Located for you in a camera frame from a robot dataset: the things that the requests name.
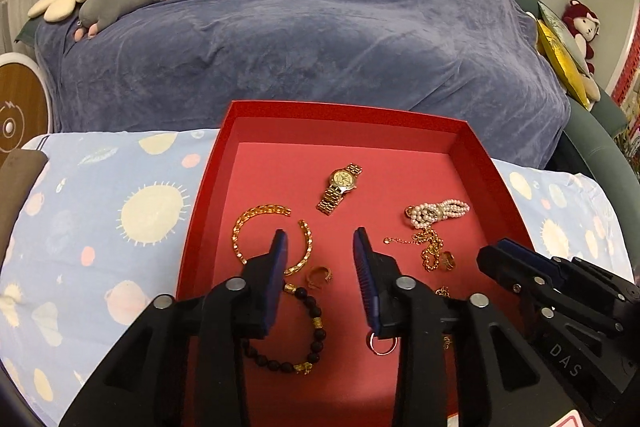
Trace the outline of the red shallow box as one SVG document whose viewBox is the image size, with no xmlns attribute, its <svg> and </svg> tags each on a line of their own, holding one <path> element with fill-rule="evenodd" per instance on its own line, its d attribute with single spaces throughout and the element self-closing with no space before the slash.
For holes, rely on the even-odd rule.
<svg viewBox="0 0 640 427">
<path fill-rule="evenodd" d="M 330 174 L 362 168 L 354 191 L 326 216 L 317 209 Z M 189 232 L 177 296 L 204 295 L 234 277 L 230 233 L 237 217 L 259 204 L 279 204 L 292 217 L 270 225 L 288 234 L 288 259 L 304 250 L 299 219 L 309 223 L 314 250 L 294 282 L 328 267 L 317 293 L 328 337 L 319 364 L 293 376 L 245 366 L 248 410 L 255 426 L 386 426 L 393 414 L 396 355 L 367 346 L 352 257 L 352 236 L 365 228 L 373 248 L 393 256 L 405 274 L 454 298 L 475 293 L 520 324 L 518 299 L 477 268 L 480 248 L 529 236 L 500 174 L 470 126 L 461 120 L 373 107 L 236 101 L 209 156 Z"/>
</svg>

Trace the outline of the grey-green patterned pillow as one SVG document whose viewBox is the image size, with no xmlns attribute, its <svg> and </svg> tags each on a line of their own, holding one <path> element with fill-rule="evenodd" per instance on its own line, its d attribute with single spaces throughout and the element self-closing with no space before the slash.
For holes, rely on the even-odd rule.
<svg viewBox="0 0 640 427">
<path fill-rule="evenodd" d="M 577 68 L 583 73 L 588 75 L 589 68 L 586 62 L 585 53 L 582 52 L 578 46 L 574 36 L 570 33 L 568 27 L 562 22 L 562 20 L 552 11 L 544 2 L 538 2 L 538 8 L 544 23 L 552 30 L 552 32 L 558 37 L 565 49 L 574 60 Z"/>
</svg>

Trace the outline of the gold hoop earring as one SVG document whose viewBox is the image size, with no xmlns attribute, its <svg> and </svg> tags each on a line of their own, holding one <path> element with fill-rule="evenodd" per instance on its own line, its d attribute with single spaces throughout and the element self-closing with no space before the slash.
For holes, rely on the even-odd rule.
<svg viewBox="0 0 640 427">
<path fill-rule="evenodd" d="M 333 279 L 333 273 L 328 267 L 320 265 L 320 267 L 311 268 L 306 274 L 306 285 L 312 291 L 321 291 L 321 289 L 329 285 Z"/>
</svg>

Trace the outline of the red monkey plush toy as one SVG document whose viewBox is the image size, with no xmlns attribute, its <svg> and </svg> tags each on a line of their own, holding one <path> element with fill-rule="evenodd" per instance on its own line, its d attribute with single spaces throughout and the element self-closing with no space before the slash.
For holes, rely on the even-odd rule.
<svg viewBox="0 0 640 427">
<path fill-rule="evenodd" d="M 594 66 L 591 60 L 594 51 L 591 43 L 599 35 L 600 20 L 587 5 L 579 0 L 570 0 L 564 9 L 562 21 L 574 37 L 590 74 L 593 74 Z"/>
</svg>

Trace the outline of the gold wrist watch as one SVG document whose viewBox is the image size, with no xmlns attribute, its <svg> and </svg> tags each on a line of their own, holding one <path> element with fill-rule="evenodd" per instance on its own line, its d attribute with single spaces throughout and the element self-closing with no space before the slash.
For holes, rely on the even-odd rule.
<svg viewBox="0 0 640 427">
<path fill-rule="evenodd" d="M 317 209 L 329 216 L 343 202 L 345 195 L 355 190 L 360 173 L 362 168 L 356 164 L 348 164 L 334 170 L 329 176 L 328 186 L 318 202 Z"/>
</svg>

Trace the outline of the gold chain bangle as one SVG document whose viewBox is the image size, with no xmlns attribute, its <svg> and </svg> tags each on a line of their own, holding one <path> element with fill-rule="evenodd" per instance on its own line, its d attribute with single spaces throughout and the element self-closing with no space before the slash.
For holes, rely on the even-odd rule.
<svg viewBox="0 0 640 427">
<path fill-rule="evenodd" d="M 251 257 L 257 255 L 260 242 L 267 237 L 270 225 L 277 225 L 292 217 L 292 210 L 286 206 L 273 204 L 259 204 L 244 210 L 234 221 L 230 242 L 232 255 L 241 265 L 246 265 Z M 292 277 L 307 268 L 314 250 L 314 234 L 309 223 L 304 219 L 297 221 L 297 226 L 303 237 L 303 252 L 290 261 L 284 270 L 285 277 Z"/>
</svg>

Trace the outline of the blue-grey sofa blanket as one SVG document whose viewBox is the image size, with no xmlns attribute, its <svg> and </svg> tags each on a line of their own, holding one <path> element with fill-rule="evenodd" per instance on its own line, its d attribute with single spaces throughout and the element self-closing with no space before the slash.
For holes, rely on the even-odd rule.
<svg viewBox="0 0 640 427">
<path fill-rule="evenodd" d="M 165 0 L 36 55 L 53 127 L 213 128 L 234 100 L 318 101 L 465 120 L 487 152 L 547 164 L 570 102 L 516 0 Z"/>
</svg>

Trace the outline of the round wooden white device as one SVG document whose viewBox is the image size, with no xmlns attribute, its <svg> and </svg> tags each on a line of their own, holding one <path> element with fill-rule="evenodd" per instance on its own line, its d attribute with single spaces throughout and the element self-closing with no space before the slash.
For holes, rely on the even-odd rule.
<svg viewBox="0 0 640 427">
<path fill-rule="evenodd" d="M 53 113 L 46 78 L 25 54 L 0 56 L 0 162 L 40 134 L 53 131 Z"/>
</svg>

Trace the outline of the blue patterned tablecloth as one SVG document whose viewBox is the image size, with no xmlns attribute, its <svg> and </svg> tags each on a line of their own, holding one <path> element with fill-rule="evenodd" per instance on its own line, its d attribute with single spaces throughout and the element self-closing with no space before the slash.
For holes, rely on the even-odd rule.
<svg viewBox="0 0 640 427">
<path fill-rule="evenodd" d="M 183 132 L 45 134 L 47 157 L 1 267 L 1 361 L 48 426 L 126 328 L 177 283 L 216 140 Z"/>
</svg>

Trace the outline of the gold shiny pillow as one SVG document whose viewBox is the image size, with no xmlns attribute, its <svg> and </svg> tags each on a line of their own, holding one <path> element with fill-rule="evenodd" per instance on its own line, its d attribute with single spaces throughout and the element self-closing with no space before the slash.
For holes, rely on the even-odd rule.
<svg viewBox="0 0 640 427">
<path fill-rule="evenodd" d="M 536 20 L 537 48 L 551 64 L 555 75 L 567 94 L 574 98 L 583 108 L 590 105 L 582 75 L 565 46 L 562 45 L 553 31 L 542 21 Z"/>
</svg>

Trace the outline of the green sofa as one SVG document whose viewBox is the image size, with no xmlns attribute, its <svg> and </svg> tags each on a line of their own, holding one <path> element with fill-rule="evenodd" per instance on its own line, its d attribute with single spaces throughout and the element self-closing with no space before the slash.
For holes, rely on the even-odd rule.
<svg viewBox="0 0 640 427">
<path fill-rule="evenodd" d="M 623 152 L 614 142 L 614 105 L 602 95 L 602 109 L 588 112 L 574 98 L 570 118 L 556 140 L 544 152 L 544 161 L 534 165 L 518 159 L 516 165 L 582 173 L 600 183 L 606 191 L 630 191 L 639 185 Z"/>
</svg>

